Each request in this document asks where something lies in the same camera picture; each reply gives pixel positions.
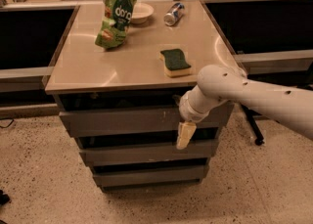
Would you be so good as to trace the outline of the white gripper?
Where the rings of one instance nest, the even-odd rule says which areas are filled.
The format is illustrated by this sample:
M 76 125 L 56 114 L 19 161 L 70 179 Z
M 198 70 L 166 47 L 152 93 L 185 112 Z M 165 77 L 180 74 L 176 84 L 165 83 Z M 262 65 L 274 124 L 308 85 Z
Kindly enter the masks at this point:
M 197 129 L 195 123 L 203 121 L 211 110 L 224 103 L 223 99 L 205 96 L 199 86 L 187 91 L 179 102 L 179 113 L 185 122 L 179 123 L 176 148 L 185 149 Z

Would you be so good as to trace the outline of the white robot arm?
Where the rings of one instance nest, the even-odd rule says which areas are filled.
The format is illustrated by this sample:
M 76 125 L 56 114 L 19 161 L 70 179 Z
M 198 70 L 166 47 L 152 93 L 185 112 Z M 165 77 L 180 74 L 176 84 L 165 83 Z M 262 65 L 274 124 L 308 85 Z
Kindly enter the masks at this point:
M 197 124 L 228 101 L 240 103 L 313 139 L 312 91 L 253 81 L 228 67 L 209 65 L 200 70 L 197 85 L 180 99 L 183 121 L 178 126 L 176 148 L 185 149 Z

